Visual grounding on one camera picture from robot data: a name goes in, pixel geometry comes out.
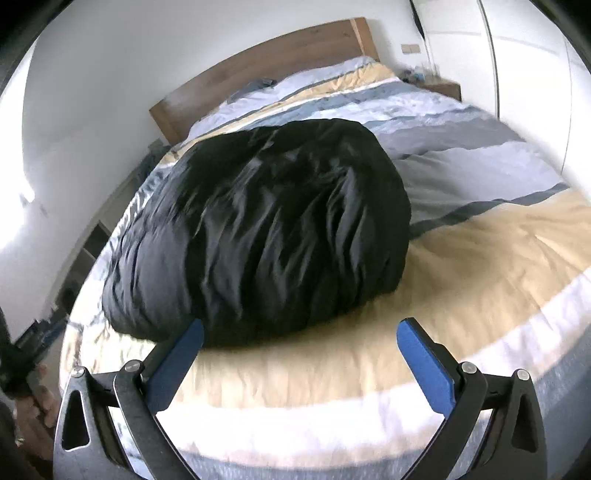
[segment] human hand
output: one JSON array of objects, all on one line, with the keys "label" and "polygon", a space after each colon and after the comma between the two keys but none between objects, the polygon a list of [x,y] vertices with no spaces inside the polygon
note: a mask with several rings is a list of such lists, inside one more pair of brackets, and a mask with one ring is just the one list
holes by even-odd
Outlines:
[{"label": "human hand", "polygon": [[[39,365],[37,372],[40,378],[45,377],[47,366]],[[52,460],[53,438],[46,428],[51,428],[57,423],[60,402],[46,387],[40,386],[38,401],[33,397],[25,397],[16,399],[15,404],[15,421],[22,438],[21,448],[30,455]],[[41,412],[44,413],[43,423],[39,419]]]}]

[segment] bedside table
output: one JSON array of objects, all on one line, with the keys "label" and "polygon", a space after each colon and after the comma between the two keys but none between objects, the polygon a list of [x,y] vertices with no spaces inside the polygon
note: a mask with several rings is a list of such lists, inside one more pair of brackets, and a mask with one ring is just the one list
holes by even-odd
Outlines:
[{"label": "bedside table", "polygon": [[426,82],[418,82],[415,85],[419,88],[454,98],[458,102],[462,101],[462,89],[460,84],[452,82],[451,80],[433,79],[427,80]]}]

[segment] black bag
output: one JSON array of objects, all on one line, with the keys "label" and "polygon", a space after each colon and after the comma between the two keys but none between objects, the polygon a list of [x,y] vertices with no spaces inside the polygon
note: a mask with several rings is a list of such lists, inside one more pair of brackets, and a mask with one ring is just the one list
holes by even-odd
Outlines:
[{"label": "black bag", "polygon": [[197,143],[113,255],[115,330],[153,341],[199,318],[206,346],[325,322],[395,290],[410,204],[357,122],[292,122]]}]

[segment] metal screw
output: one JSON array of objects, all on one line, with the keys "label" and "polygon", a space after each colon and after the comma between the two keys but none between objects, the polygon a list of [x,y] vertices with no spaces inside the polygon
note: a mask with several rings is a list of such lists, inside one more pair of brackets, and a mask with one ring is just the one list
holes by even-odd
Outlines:
[{"label": "metal screw", "polygon": [[126,372],[137,372],[139,370],[139,366],[141,362],[139,360],[130,360],[125,364],[125,371]]},{"label": "metal screw", "polygon": [[523,380],[523,381],[527,381],[530,379],[530,374],[526,370],[523,370],[522,368],[520,368],[517,371],[517,378],[519,378],[520,380]]},{"label": "metal screw", "polygon": [[82,375],[84,375],[84,367],[74,367],[72,369],[72,376],[74,378],[80,378]]},{"label": "metal screw", "polygon": [[475,374],[477,370],[478,369],[476,368],[476,365],[474,365],[473,363],[470,363],[470,362],[462,363],[462,371],[464,373],[472,375],[472,374]]}]

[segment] wardrobe door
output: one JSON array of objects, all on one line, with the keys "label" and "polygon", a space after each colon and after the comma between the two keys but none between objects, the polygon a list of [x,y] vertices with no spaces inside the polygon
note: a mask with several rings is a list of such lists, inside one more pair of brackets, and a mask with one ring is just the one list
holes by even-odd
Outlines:
[{"label": "wardrobe door", "polygon": [[431,61],[462,99],[496,115],[491,45],[478,0],[414,0]]},{"label": "wardrobe door", "polygon": [[563,176],[591,200],[591,73],[570,44],[567,44],[567,51],[573,111]]},{"label": "wardrobe door", "polygon": [[564,37],[530,0],[481,1],[495,51],[500,119],[560,172],[571,107]]}]

